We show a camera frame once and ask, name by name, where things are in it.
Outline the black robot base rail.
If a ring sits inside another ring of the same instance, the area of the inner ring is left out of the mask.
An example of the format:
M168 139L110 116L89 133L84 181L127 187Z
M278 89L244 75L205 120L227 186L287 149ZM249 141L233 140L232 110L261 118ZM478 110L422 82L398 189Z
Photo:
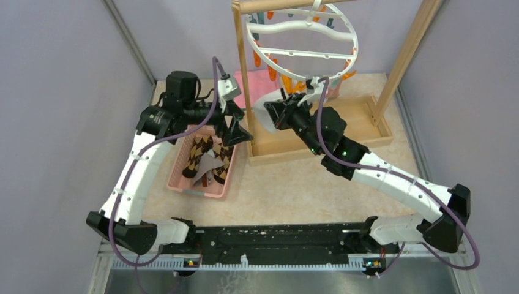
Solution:
M163 254L193 254L203 265L345 265L352 254L396 254L397 244L380 245L362 222L196 227L182 244L168 244Z

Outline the brown argyle sock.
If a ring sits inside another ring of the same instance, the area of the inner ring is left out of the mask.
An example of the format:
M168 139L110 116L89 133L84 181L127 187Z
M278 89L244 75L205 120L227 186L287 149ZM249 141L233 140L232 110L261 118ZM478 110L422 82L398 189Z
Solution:
M230 167L231 159L234 152L234 147L231 146L224 146L223 144L215 145L212 148L215 159L218 159L223 162L223 165L220 167L217 167L212 170L212 175L214 179L220 183L225 184L226 178L228 176L228 170Z
M193 178L198 171L201 156L212 149L214 140L212 136L205 135L195 137L193 145L190 148L189 158L182 171L182 175L186 178Z

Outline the grey sock red stripes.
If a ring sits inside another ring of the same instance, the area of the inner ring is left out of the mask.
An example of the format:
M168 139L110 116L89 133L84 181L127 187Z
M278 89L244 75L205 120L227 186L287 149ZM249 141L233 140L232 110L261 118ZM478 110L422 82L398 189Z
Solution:
M198 171L192 178L192 186L209 187L213 180L212 171L216 168L222 167L223 165L224 163L222 160L216 159L208 153L204 153L201 156Z

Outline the pink patterned sock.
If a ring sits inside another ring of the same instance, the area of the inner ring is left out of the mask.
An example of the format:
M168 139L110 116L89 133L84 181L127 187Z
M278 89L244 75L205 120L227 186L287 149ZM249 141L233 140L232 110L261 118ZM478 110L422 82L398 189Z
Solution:
M340 95L340 87L342 82L342 78L337 78L334 81L330 80L326 93L326 99L335 99Z

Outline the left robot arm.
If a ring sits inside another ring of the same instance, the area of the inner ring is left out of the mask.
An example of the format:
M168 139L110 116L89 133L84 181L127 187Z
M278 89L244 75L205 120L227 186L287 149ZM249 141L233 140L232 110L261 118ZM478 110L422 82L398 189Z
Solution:
M86 218L87 225L113 247L138 255L169 244L182 253L194 250L196 236L189 232L187 223L169 220L153 224L142 219L162 161L180 138L194 135L205 126L214 129L225 150L252 139L240 124L244 112L234 101L241 94L235 77L217 71L208 95L201 96L200 92L201 80L195 73L174 71L167 76L158 102L141 112L129 157L115 187L103 206Z

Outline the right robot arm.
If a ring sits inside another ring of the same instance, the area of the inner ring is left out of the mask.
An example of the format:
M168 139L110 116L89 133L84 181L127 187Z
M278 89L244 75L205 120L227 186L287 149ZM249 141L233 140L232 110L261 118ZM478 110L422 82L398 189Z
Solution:
M369 217L359 245L376 252L390 243L425 243L439 251L455 253L470 216L471 191L461 184L446 187L411 175L386 162L368 147L344 135L347 123L332 107L311 111L303 94L286 99L260 99L265 128L294 131L321 165L336 176L362 183L411 208L400 217Z

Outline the white tall sock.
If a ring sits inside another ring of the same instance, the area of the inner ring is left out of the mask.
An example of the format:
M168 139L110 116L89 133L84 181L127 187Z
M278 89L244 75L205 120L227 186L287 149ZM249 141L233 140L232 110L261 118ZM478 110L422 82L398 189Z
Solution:
M283 101L284 98L286 98L286 92L283 88L280 88L261 96L253 106L256 119L270 133L289 129L286 121L281 122L278 127L276 126L278 120L287 110L286 103Z

